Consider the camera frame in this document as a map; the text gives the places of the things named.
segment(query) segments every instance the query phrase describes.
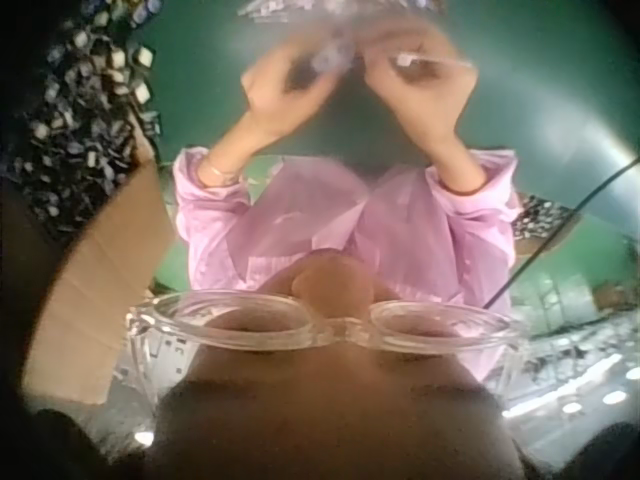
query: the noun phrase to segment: pink shirt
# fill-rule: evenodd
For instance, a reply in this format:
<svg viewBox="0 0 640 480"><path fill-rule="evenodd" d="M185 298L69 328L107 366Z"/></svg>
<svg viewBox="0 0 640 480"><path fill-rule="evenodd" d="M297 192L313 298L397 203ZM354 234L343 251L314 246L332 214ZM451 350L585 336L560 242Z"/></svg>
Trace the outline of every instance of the pink shirt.
<svg viewBox="0 0 640 480"><path fill-rule="evenodd" d="M510 150L472 151L489 182L471 196L442 188L433 167L395 167L369 186L336 161L286 157L253 206L243 183L200 184L206 152L185 149L174 166L194 289L255 290L322 248L360 259L407 300L479 307L508 278L520 211ZM492 310L508 313L508 295Z"/></svg>

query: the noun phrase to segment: nose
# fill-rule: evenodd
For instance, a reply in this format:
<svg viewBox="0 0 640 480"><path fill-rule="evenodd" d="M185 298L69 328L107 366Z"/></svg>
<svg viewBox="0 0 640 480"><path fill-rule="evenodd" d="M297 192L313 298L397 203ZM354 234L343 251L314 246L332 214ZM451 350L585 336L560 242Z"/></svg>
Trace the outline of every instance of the nose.
<svg viewBox="0 0 640 480"><path fill-rule="evenodd" d="M325 318L369 318L375 279L357 260L329 255L293 280L291 293Z"/></svg>

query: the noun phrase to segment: fluorescent light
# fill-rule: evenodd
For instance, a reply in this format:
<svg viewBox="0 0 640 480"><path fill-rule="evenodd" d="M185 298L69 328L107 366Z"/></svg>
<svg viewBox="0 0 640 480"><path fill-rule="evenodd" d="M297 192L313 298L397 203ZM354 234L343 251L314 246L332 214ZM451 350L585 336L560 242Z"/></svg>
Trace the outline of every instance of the fluorescent light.
<svg viewBox="0 0 640 480"><path fill-rule="evenodd" d="M628 380L640 380L640 367L632 368L627 372Z"/></svg>
<svg viewBox="0 0 640 480"><path fill-rule="evenodd" d="M509 410L503 411L502 416L504 418L519 417L520 415L532 412L533 410L536 410L543 405L551 403L560 397L573 395L574 393L576 393L578 388L585 386L590 381L598 379L602 374L604 374L620 360L622 360L622 355L620 355L619 353L614 353L607 358L603 358L599 362L587 368L587 370L582 375L569 380L557 390L545 393L541 397L535 397L522 403L518 403L517 405L511 407Z"/></svg>
<svg viewBox="0 0 640 480"><path fill-rule="evenodd" d="M611 392L606 394L602 401L607 405L615 405L616 403L624 402L627 398L627 394L622 390L616 390L615 392Z"/></svg>
<svg viewBox="0 0 640 480"><path fill-rule="evenodd" d="M153 432L136 432L133 438L136 439L136 442L149 447L153 443Z"/></svg>
<svg viewBox="0 0 640 480"><path fill-rule="evenodd" d="M582 410L582 405L577 402L567 403L564 407L562 407L562 411L564 413L577 413Z"/></svg>

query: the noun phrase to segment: person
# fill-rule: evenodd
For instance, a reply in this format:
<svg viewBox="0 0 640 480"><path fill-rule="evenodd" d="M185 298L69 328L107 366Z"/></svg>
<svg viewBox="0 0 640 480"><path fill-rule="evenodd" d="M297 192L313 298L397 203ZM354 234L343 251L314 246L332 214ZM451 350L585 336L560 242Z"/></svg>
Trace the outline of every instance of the person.
<svg viewBox="0 0 640 480"><path fill-rule="evenodd" d="M240 120L211 149L180 153L177 228L193 288L293 297L326 321L366 321L371 305L392 299L482 306L514 261L516 159L470 151L456 136L474 68L431 65L408 81L390 60L402 51L459 59L431 24L385 19L356 37L367 85L431 166L368 186L329 159L285 159L250 205L242 169L312 117L340 80L328 72L286 88L292 65L322 39L296 36L267 53L242 76ZM503 298L493 309L508 306ZM500 406L480 384L496 360L463 366L340 342L269 353L201 347L161 401L145 474L523 478Z"/></svg>

